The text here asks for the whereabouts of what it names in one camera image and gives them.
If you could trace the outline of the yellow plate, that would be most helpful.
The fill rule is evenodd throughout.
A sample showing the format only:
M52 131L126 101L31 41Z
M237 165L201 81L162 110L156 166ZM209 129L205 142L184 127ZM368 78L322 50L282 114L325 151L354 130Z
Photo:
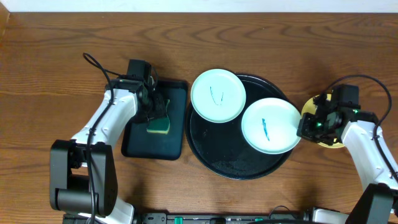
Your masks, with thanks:
M313 102L313 100L315 99L315 97L317 97L317 96L314 96L314 97L310 98L310 99L304 104L304 106L303 106L303 108L302 108L302 111L301 111L301 116L303 116L304 113L315 114L316 108L317 108L317 106L316 106L316 105L314 104L314 102ZM318 143L318 145L320 145L320 146L322 146L322 147L330 148L330 149L338 149L338 148L344 147L344 145L343 145L342 143L336 142L336 140L335 140L335 142L334 142L331 146L330 146L330 145L327 145L327 144L325 144L325 143L322 143L322 142Z

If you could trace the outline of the green yellow sponge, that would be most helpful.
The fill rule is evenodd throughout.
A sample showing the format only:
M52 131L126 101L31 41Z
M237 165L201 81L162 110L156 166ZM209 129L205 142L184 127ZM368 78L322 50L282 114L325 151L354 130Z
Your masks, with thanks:
M149 123L146 131L151 134L168 134L170 130L170 118L168 112L163 118L155 119Z

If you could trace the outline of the mint plate with straight mark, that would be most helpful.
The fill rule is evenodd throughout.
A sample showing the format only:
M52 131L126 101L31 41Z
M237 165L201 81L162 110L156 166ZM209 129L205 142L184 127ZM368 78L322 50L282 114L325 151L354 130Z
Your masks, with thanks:
M246 142L264 154L283 154L301 140L297 136L301 115L288 101L263 98L244 112L241 131Z

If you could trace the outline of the mint plate with curved mark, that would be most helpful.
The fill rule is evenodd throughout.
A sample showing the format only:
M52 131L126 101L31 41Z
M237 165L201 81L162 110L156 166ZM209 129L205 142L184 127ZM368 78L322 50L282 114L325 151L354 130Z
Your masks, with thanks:
M234 73L211 69L193 82L190 99L193 109L212 123L226 123L238 117L246 104L246 90Z

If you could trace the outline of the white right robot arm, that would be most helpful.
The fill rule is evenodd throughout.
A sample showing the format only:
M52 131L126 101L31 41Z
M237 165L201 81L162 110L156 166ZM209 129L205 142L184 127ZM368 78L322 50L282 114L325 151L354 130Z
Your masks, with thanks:
M386 146L376 115L363 111L358 94L321 94L302 108L297 134L311 142L344 145L363 186L350 214L315 208L312 223L387 223L397 211L397 163Z

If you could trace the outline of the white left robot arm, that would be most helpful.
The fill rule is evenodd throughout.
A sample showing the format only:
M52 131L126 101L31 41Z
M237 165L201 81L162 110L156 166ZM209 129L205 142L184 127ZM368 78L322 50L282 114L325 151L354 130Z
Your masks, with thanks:
M50 148L50 206L87 223L132 223L134 207L118 195L113 148L131 120L165 116L165 103L152 78L116 78L85 126Z

